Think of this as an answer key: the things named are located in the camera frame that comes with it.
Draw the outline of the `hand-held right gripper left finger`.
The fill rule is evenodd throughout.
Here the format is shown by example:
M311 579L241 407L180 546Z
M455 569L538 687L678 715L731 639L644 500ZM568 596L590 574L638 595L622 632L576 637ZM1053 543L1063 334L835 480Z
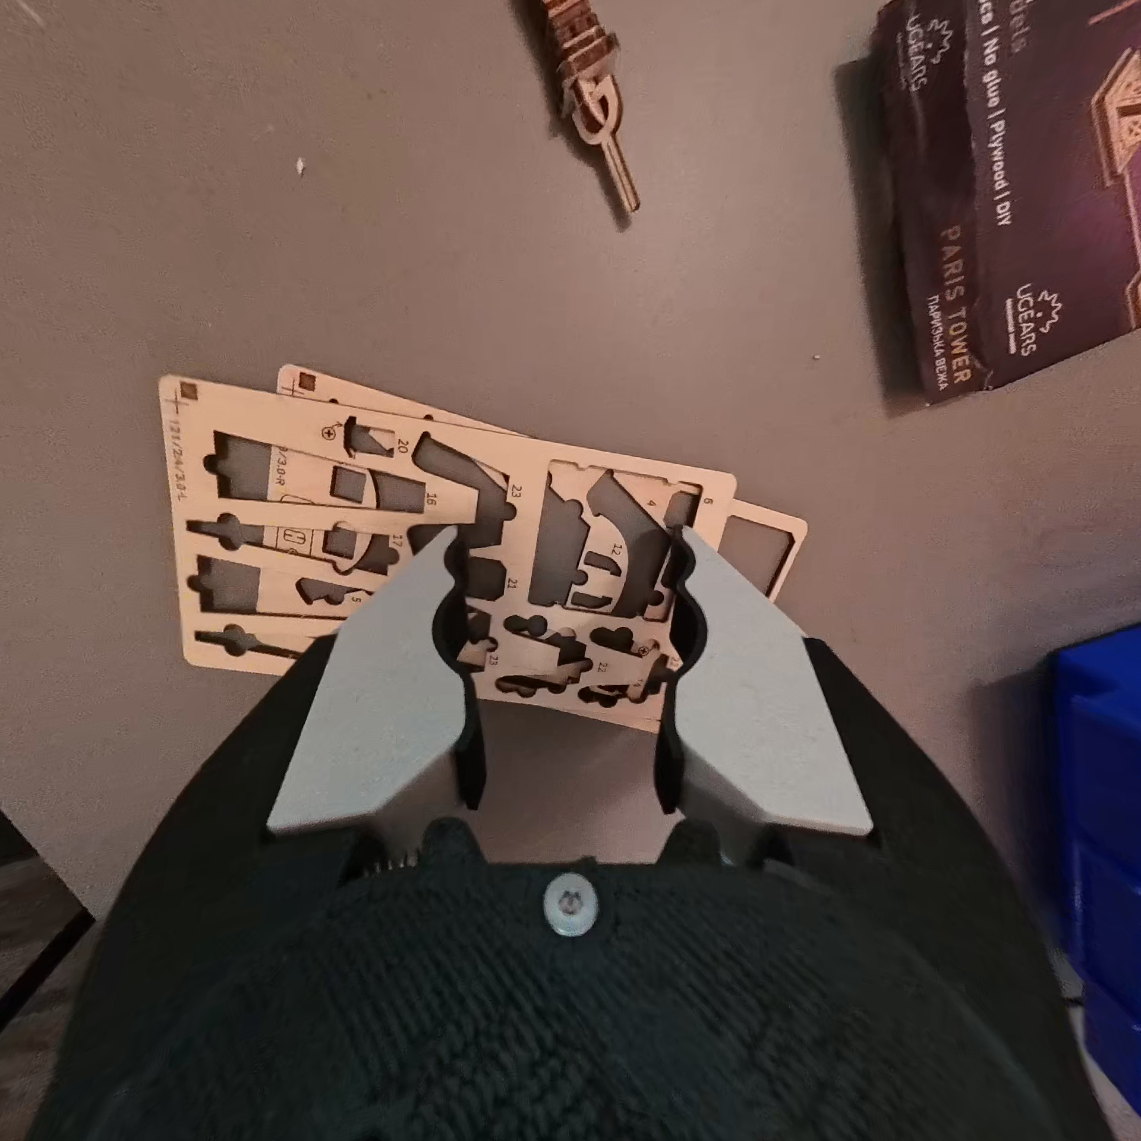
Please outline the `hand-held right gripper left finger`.
M332 637L266 827L420 836L475 810L487 763L468 645L467 549L443 527Z

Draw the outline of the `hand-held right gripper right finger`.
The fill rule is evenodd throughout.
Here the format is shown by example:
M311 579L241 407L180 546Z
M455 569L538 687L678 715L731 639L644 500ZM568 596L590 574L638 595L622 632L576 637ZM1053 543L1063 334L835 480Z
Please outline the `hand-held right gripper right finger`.
M680 664L663 685L655 792L722 857L777 828L864 840L873 820L805 634L688 525L671 532Z

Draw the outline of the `wooden puzzle part sheet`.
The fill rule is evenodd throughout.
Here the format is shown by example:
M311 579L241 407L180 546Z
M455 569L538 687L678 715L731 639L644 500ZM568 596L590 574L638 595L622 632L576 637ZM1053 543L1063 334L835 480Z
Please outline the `wooden puzzle part sheet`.
M527 435L513 432L506 428L466 417L443 407L430 406L410 398L370 388L362 382L335 378L293 363L285 363L278 369L275 391L279 394L293 398L338 403L353 409L363 409L369 412L392 414L406 419L442 423L448 426L463 428L467 431L482 431L521 439L530 438ZM773 508L733 498L726 499L722 506L714 506L712 510L701 506L691 526L710 546L719 549L731 519L764 527L786 538L785 552L777 563L773 577L765 587L766 595L772 600L776 599L808 536L807 521Z
M734 476L356 405L297 367L280 379L159 381L189 663L283 675L455 529L456 656L479 697L657 729L680 666L670 530L716 545Z

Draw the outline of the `grey desk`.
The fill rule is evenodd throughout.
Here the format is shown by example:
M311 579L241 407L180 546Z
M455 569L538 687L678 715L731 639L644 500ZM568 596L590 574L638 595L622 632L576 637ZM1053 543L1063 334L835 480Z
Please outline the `grey desk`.
M180 650L158 378L315 366L720 469L781 606L1056 878L1048 651L1138 620L1138 344L927 406L880 2L596 2L612 212L524 2L2 2L2 806L95 915L271 678Z

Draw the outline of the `blue storage bin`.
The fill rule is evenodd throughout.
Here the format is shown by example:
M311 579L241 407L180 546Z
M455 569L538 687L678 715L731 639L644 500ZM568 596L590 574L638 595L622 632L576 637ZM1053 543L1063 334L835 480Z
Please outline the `blue storage bin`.
M1060 940L1082 984L1086 1048L1138 1105L1138 625L1055 651L1047 695Z

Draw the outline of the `purple puzzle box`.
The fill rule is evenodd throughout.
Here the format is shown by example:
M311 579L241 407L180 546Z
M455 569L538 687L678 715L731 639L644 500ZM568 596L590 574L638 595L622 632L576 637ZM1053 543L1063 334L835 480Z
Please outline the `purple puzzle box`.
M872 39L920 385L1139 325L1139 3L898 1Z

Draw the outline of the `wooden tower spire model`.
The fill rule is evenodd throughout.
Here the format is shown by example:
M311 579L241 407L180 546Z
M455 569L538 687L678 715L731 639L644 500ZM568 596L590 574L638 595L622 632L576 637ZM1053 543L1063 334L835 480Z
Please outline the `wooden tower spire model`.
M626 215L641 205L620 146L622 98L617 78L620 42L605 28L590 1L542 1L559 114L577 138L597 149Z

